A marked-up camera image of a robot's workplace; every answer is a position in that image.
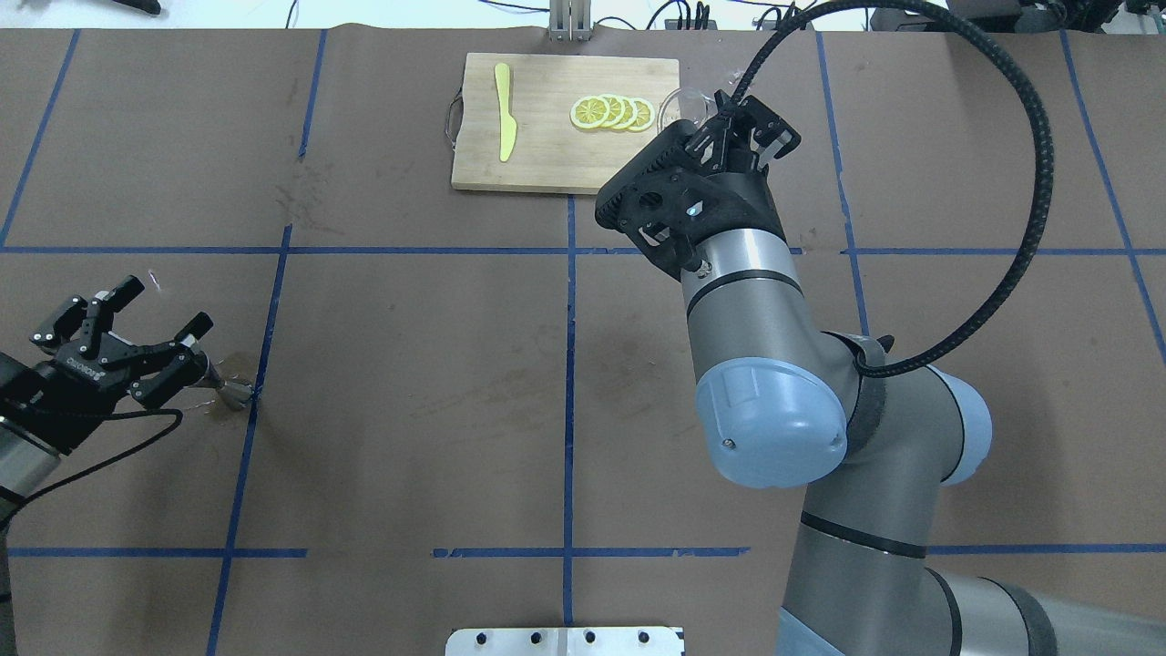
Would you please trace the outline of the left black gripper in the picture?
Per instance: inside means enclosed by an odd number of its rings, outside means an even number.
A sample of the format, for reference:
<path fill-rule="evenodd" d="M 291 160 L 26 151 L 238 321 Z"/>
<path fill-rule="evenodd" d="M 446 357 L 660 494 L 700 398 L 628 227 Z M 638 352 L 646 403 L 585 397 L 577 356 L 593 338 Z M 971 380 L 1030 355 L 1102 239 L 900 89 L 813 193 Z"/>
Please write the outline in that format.
<path fill-rule="evenodd" d="M 215 325 L 208 313 L 196 313 L 148 357 L 143 347 L 112 337 L 115 315 L 143 291 L 143 282 L 129 275 L 91 298 L 72 295 L 29 336 L 29 343 L 54 357 L 28 366 L 1 354 L 3 415 L 61 454 L 71 454 L 114 414 L 126 389 L 138 405 L 161 408 L 187 387 L 208 386 L 215 378 L 201 350 L 201 337 Z"/>

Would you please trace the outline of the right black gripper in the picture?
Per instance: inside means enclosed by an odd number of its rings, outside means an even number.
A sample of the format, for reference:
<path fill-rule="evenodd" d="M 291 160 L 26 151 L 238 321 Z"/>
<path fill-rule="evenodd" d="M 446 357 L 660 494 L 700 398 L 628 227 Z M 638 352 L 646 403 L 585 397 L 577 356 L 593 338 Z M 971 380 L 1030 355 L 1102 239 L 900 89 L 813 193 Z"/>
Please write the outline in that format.
<path fill-rule="evenodd" d="M 596 197 L 599 227 L 628 237 L 674 280 L 697 271 L 697 245 L 711 237 L 763 230 L 784 238 L 770 165 L 795 151 L 803 136 L 756 96 L 733 100 L 717 90 L 712 107 L 698 128 L 687 120 L 670 124 Z"/>

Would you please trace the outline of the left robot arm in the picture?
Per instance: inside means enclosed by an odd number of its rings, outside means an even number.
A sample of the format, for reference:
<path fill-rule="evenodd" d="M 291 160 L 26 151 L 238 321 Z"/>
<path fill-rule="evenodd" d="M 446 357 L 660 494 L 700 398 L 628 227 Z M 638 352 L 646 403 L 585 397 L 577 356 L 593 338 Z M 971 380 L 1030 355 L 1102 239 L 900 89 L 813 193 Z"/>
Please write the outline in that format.
<path fill-rule="evenodd" d="M 56 491 L 49 477 L 66 456 L 117 421 L 164 418 L 142 444 L 66 477 L 75 484 L 169 436 L 184 414 L 170 405 L 180 392 L 222 386 L 201 340 L 213 327 L 196 313 L 175 336 L 138 344 L 114 331 L 118 315 L 143 292 L 129 275 L 91 296 L 72 295 L 29 336 L 43 358 L 26 365 L 3 354 L 1 365 L 1 491 L 3 532 L 26 507 Z"/>

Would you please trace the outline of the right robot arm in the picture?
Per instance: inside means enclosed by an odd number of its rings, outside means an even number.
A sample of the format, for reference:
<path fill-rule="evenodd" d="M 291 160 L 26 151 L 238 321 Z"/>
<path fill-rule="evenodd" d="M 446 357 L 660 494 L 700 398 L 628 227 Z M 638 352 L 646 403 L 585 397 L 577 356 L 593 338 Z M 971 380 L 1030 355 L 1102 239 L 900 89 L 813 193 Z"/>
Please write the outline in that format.
<path fill-rule="evenodd" d="M 798 132 L 753 97 L 679 119 L 597 196 L 596 220 L 681 283 L 711 463 L 805 488 L 779 655 L 1161 655 L 1163 621 L 927 565 L 937 491 L 986 460 L 978 390 L 925 366 L 874 378 L 890 339 L 821 332 L 767 184 Z"/>

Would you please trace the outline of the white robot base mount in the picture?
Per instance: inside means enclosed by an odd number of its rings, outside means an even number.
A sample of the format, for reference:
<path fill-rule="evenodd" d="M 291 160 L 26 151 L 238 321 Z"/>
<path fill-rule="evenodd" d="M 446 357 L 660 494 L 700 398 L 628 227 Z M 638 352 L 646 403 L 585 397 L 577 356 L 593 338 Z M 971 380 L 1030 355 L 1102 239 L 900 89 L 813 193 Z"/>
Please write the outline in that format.
<path fill-rule="evenodd" d="M 666 626 L 465 628 L 445 655 L 686 655 L 681 628 Z"/>

